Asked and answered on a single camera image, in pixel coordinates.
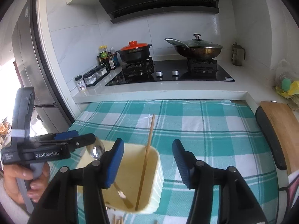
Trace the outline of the steel spoon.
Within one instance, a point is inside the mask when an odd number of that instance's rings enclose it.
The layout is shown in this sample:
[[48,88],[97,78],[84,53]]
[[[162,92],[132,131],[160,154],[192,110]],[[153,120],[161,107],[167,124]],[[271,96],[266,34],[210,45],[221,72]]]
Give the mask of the steel spoon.
[[103,142],[96,137],[95,143],[87,146],[86,149],[92,158],[99,161],[103,165],[103,187],[108,189],[111,185],[113,185],[125,206],[128,209],[133,208],[131,201],[126,197],[124,192],[115,182],[116,175],[124,154],[124,141],[122,139],[117,139],[112,148],[109,151],[105,151]]

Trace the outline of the white spice jar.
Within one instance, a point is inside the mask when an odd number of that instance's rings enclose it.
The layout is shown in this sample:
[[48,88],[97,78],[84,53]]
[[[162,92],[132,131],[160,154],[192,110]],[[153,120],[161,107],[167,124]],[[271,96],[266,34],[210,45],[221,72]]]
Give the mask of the white spice jar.
[[76,85],[80,92],[86,90],[86,85],[85,85],[82,75],[78,75],[77,77],[75,77],[75,82],[76,82]]

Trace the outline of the cream utensil holder box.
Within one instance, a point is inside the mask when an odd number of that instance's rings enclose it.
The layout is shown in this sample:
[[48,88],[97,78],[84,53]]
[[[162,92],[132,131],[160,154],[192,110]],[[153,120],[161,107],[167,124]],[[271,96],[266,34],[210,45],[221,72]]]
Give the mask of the cream utensil holder box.
[[[124,155],[115,179],[117,185],[133,205],[137,201],[145,150],[144,145],[124,144]],[[160,154],[154,147],[151,147],[138,209],[136,210],[134,207],[127,208],[113,186],[102,191],[104,202],[108,208],[114,210],[138,214],[154,213],[160,204],[163,182],[164,176]]]

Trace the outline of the spice jar rack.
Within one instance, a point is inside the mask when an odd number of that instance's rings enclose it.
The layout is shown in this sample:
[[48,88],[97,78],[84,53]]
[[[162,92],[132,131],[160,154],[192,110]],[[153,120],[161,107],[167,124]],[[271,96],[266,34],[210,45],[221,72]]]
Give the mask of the spice jar rack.
[[83,80],[85,82],[86,87],[95,86],[99,83],[103,78],[105,78],[110,71],[104,64],[94,67],[83,75]]

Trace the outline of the teal white checkered tablecloth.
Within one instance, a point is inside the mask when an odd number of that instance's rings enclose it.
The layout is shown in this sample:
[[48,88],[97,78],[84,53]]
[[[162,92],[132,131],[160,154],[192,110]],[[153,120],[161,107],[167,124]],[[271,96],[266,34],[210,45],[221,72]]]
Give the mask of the teal white checkered tablecloth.
[[153,214],[121,213],[125,223],[185,223],[194,192],[182,183],[172,154],[180,139],[184,148],[212,167],[235,166],[254,193],[269,223],[276,222],[278,180],[270,147],[244,104],[231,101],[114,101],[91,103],[71,130],[102,140],[147,143],[155,114],[152,146],[160,154],[164,184]]

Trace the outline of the sauce bottles group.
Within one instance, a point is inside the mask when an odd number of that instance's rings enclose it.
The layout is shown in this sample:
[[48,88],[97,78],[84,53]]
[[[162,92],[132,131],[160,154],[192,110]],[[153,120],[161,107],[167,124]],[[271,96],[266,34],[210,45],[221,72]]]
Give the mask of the sauce bottles group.
[[115,70],[120,66],[118,57],[114,48],[108,50],[106,45],[99,47],[99,54],[97,56],[98,64],[104,65],[108,71]]

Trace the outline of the black chair back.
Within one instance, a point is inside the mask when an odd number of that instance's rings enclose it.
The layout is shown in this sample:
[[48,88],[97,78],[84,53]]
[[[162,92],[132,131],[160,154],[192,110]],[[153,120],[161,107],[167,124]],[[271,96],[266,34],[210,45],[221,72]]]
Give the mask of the black chair back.
[[278,140],[278,137],[272,127],[270,120],[268,119],[265,111],[259,106],[255,112],[256,122],[263,133],[273,156],[276,167],[279,170],[286,170],[286,162],[284,154]]

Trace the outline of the black gas cooktop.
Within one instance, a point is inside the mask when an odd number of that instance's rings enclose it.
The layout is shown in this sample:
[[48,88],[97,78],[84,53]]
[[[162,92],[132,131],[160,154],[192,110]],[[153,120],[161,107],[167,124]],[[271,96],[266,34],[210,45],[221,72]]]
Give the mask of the black gas cooktop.
[[122,71],[106,86],[180,80],[235,82],[214,59],[153,61],[150,57],[143,62],[123,65]]

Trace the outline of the grey steel refrigerator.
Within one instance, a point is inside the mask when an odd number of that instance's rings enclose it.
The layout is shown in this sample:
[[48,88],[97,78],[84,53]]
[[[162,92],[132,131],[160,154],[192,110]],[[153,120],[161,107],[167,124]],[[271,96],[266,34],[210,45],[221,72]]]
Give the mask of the grey steel refrigerator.
[[34,109],[49,133],[67,131],[70,124],[54,96],[41,66],[38,49],[33,45],[30,25],[30,0],[23,6],[12,34],[17,68],[24,86],[34,88]]

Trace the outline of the wooden cutting board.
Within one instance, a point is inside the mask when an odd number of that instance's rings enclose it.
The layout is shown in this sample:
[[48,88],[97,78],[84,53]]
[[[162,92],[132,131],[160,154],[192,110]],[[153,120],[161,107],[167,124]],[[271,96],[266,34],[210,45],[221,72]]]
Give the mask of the wooden cutting board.
[[298,120],[287,104],[261,101],[260,106],[278,138],[290,175],[298,170]]

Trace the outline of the black pot red lid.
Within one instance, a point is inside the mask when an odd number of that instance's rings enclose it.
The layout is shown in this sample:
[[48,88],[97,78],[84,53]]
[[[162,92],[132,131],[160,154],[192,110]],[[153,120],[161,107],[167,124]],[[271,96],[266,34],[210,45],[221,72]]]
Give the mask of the black pot red lid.
[[123,62],[127,64],[139,63],[147,60],[150,57],[150,47],[152,44],[138,43],[130,41],[129,45],[117,51]]

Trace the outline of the yellow green bag bundle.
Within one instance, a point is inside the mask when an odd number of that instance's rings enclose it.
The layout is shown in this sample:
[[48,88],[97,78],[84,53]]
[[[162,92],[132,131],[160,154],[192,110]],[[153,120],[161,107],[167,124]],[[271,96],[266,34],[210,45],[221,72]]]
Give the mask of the yellow green bag bundle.
[[298,72],[285,59],[278,63],[276,69],[275,91],[287,100],[291,110],[298,111]]

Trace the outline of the black wok glass lid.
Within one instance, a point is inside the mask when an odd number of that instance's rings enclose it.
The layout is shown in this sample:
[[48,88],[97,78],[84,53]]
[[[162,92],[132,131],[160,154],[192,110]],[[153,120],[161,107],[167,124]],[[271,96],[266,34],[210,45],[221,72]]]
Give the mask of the black wok glass lid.
[[180,41],[174,38],[165,38],[164,40],[173,45],[177,53],[188,59],[210,60],[216,58],[223,46],[202,40],[201,34],[195,33],[194,38],[188,41]]

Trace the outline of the dark glass kettle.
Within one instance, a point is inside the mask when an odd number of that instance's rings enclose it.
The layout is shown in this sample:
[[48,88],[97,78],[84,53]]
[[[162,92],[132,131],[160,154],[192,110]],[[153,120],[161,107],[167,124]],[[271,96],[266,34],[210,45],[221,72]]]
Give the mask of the dark glass kettle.
[[234,43],[232,45],[232,64],[235,66],[242,66],[243,61],[246,60],[246,50],[241,45]]

